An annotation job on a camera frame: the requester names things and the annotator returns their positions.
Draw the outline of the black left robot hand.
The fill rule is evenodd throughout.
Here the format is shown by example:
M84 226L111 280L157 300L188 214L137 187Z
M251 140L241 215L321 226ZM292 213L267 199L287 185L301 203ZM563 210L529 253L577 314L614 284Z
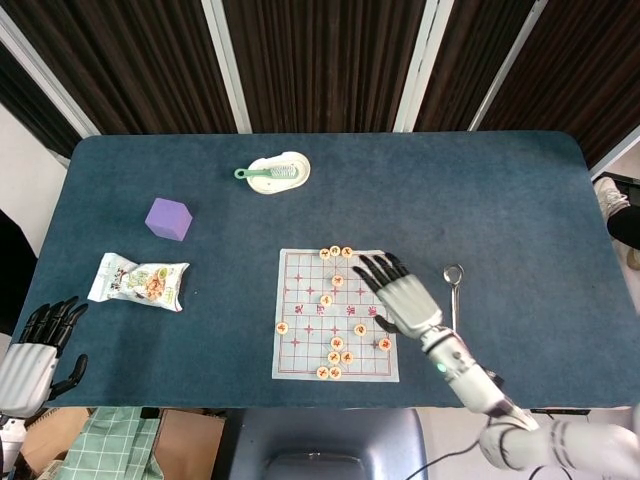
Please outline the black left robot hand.
M78 320L88 310L77 296L37 308L1 363L1 415L27 419L49 401L75 388L82 380L88 356L78 356L69 376L54 381L59 360Z

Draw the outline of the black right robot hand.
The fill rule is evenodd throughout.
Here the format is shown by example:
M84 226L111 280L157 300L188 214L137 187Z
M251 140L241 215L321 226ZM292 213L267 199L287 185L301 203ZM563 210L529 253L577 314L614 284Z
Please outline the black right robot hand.
M352 270L385 308L376 321L386 331L420 339L442 325L443 314L419 278L394 254L360 255Z

